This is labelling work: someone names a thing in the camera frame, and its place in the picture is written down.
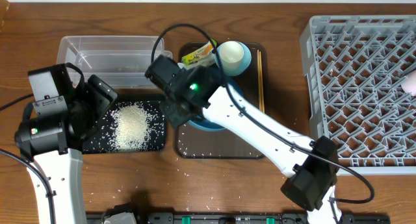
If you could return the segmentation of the pink white cup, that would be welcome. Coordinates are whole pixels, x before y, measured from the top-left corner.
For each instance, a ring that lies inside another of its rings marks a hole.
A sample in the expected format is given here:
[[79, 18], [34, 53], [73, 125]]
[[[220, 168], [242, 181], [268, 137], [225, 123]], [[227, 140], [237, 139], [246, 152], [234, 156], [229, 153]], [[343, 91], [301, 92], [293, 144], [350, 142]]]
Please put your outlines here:
[[404, 92], [409, 93], [411, 96], [416, 96], [416, 71], [412, 71], [404, 76], [401, 88]]

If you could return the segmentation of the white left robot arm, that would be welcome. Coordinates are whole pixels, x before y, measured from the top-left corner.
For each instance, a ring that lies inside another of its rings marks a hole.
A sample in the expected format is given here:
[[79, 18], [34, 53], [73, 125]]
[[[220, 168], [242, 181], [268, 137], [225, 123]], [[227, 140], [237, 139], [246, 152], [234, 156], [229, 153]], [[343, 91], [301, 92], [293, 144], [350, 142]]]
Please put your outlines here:
[[118, 94], [91, 75], [77, 87], [71, 80], [30, 75], [35, 101], [16, 132], [28, 160], [40, 223], [86, 223], [82, 192], [83, 143], [115, 103]]

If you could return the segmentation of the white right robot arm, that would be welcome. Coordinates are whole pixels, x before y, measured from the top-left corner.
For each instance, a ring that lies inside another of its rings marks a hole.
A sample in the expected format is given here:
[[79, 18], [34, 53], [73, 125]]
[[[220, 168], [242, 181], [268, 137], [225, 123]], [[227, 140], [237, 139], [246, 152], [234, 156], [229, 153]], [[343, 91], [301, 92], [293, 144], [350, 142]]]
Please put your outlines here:
[[281, 192], [306, 210], [309, 223], [338, 223], [339, 161], [327, 137], [312, 140], [247, 102], [215, 68], [177, 66], [150, 73], [166, 95], [162, 111], [173, 127], [200, 116], [231, 131], [265, 155], [287, 177]]

